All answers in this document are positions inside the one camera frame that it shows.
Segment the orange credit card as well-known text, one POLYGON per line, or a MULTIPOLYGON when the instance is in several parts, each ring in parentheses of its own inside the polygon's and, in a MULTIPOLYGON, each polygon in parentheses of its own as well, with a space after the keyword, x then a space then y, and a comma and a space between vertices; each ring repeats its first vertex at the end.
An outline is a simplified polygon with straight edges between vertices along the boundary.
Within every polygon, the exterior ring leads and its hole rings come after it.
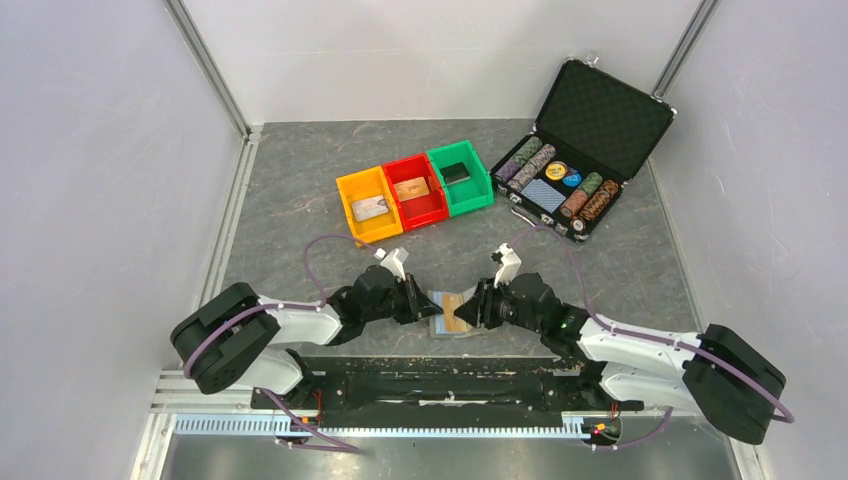
POLYGON ((466 334, 472 330, 470 325, 454 316, 454 310, 463 303, 464 298, 461 294, 444 293, 442 295, 443 320, 441 325, 446 334, 466 334))

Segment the grey card holder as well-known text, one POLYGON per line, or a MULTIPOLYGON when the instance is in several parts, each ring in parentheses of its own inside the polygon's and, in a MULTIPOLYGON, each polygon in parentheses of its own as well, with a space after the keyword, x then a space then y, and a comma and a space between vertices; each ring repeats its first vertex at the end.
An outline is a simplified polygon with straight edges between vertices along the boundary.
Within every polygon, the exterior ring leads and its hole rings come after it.
POLYGON ((434 290, 428 292, 428 298, 443 310, 442 314, 429 318, 432 338, 467 338, 485 332, 484 329, 476 328, 455 315, 455 310, 469 300, 473 293, 473 288, 461 293, 434 290))

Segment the tan card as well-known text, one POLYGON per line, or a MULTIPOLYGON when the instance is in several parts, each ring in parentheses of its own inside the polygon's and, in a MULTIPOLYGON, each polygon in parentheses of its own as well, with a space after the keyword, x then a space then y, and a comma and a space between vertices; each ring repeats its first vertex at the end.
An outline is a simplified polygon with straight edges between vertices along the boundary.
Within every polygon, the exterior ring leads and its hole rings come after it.
POLYGON ((424 177, 400 181, 393 185, 393 189, 399 202, 411 201, 430 194, 428 182, 424 177))

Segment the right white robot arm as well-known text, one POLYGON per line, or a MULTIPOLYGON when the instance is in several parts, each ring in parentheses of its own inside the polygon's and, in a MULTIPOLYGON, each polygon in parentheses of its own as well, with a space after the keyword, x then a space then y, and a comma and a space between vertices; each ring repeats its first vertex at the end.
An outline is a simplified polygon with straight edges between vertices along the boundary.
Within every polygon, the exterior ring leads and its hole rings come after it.
POLYGON ((785 375, 722 325, 698 333, 617 322, 559 300, 537 273, 505 285, 484 279, 454 313, 475 327, 535 332, 551 352, 583 361, 577 392, 591 408, 612 400, 671 407, 750 445, 764 442, 772 422, 788 419, 775 405, 785 375))

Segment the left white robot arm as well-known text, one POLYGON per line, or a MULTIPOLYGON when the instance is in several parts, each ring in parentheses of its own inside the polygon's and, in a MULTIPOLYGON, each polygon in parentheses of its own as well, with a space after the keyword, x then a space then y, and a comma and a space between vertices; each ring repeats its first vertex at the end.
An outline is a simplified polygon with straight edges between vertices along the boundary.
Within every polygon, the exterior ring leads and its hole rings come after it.
POLYGON ((360 336, 373 321, 406 325, 442 312, 412 274, 398 277, 372 265, 324 305, 274 300, 237 282, 181 321, 170 343, 183 362, 184 376, 201 393, 252 386, 297 408, 312 399, 314 381, 295 354, 276 352, 274 346, 336 346, 360 336))

